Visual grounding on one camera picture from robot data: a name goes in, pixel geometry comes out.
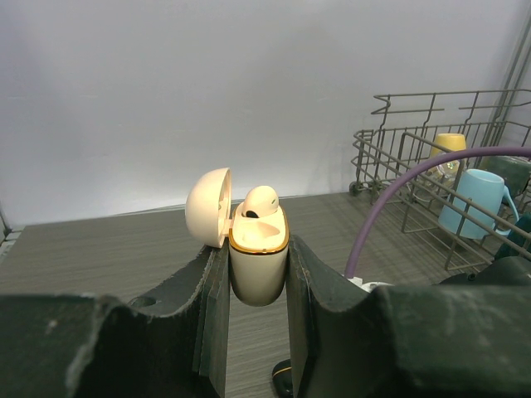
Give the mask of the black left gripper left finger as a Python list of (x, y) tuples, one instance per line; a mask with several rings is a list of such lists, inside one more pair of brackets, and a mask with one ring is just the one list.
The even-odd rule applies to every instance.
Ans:
[(222, 397), (229, 251), (203, 247), (129, 302), (96, 294), (1, 298), (4, 397)]

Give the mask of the beige earbud charging case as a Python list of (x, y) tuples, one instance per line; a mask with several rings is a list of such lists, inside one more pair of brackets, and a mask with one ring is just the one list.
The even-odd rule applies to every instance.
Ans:
[(284, 287), (290, 239), (289, 224), (280, 205), (262, 218), (241, 214), (243, 202), (231, 207), (231, 170), (218, 168), (201, 176), (185, 203), (189, 233), (204, 245), (228, 244), (234, 294), (252, 307), (277, 300)]

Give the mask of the beige earbud pair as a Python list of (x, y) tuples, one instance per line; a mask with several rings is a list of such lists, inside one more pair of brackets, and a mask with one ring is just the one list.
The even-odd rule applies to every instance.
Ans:
[(243, 202), (241, 214), (248, 218), (262, 218), (277, 212), (279, 198), (270, 186), (258, 186), (251, 189)]

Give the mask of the black gold-trimmed earbud case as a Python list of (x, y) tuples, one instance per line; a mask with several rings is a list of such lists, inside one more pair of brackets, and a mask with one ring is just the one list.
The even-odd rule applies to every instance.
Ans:
[(275, 393), (281, 398), (293, 398), (293, 381), (291, 374), (291, 360), (278, 362), (272, 370), (271, 380)]

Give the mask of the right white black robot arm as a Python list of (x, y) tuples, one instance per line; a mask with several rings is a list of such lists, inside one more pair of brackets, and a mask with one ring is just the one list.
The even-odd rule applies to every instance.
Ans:
[(456, 274), (442, 280), (440, 284), (529, 286), (530, 261), (519, 256), (504, 257), (478, 273)]

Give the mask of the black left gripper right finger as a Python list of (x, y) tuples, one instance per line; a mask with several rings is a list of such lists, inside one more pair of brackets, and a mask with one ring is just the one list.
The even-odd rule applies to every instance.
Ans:
[(530, 289), (360, 289), (298, 236), (285, 282), (297, 397), (527, 397)]

